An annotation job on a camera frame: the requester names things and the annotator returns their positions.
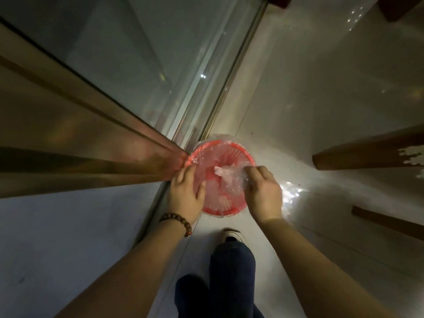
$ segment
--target hand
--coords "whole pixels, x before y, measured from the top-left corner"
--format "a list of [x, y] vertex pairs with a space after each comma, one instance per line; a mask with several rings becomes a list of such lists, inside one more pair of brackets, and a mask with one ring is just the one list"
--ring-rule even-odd
[[245, 190], [246, 202], [256, 223], [283, 218], [282, 190], [274, 175], [265, 166], [246, 167], [245, 171], [251, 181]]
[[180, 169], [172, 178], [168, 199], [168, 212], [177, 213], [193, 224], [202, 212], [205, 200], [205, 182], [199, 185], [197, 194], [193, 192], [196, 166]]

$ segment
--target shoe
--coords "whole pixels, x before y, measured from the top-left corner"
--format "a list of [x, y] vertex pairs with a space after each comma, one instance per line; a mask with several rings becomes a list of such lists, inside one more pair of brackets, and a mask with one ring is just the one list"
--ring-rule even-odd
[[228, 237], [236, 239], [238, 242], [245, 244], [244, 237], [240, 233], [239, 230], [234, 230], [234, 229], [229, 229], [229, 228], [224, 229], [224, 236], [223, 236], [222, 242], [226, 242], [226, 239]]

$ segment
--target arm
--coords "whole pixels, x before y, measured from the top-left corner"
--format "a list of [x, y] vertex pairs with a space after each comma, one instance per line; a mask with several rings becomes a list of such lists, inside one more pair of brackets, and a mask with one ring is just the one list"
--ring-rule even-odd
[[282, 217], [281, 187], [264, 166], [246, 169], [250, 213], [276, 251], [308, 318], [393, 318], [376, 299], [328, 260]]
[[[193, 193], [195, 167], [180, 170], [172, 179], [168, 211], [190, 223], [200, 215], [205, 189]], [[56, 318], [147, 317], [166, 266], [186, 229], [175, 220], [161, 222], [156, 230], [92, 285], [62, 309]]]

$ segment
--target person's left arm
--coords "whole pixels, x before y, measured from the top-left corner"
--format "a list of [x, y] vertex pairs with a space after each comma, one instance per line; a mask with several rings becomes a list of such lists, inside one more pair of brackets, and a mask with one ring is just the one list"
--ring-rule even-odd
[[[193, 193], [195, 167], [183, 168], [171, 182], [168, 212], [190, 224], [199, 217], [205, 197], [204, 183]], [[101, 275], [56, 318], [147, 317], [166, 266], [186, 233], [176, 220], [159, 223], [134, 249]]]

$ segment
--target person's right arm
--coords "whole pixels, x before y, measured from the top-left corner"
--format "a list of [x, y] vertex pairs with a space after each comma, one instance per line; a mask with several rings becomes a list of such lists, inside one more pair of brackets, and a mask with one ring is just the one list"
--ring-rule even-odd
[[265, 166], [246, 171], [250, 213], [276, 251], [308, 318], [395, 317], [284, 220], [281, 187]]

